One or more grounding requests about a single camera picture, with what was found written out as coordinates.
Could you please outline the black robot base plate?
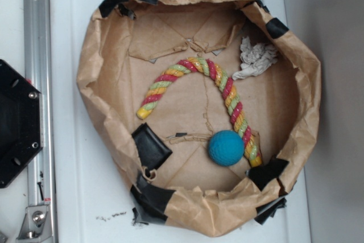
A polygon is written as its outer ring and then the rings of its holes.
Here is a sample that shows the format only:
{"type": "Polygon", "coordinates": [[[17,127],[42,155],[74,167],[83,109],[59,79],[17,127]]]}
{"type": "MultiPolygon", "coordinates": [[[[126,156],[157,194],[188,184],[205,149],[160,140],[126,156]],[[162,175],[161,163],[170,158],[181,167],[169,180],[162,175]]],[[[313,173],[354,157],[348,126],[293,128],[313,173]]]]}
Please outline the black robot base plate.
{"type": "Polygon", "coordinates": [[[1,188],[41,150],[40,92],[1,60],[1,188]]]}

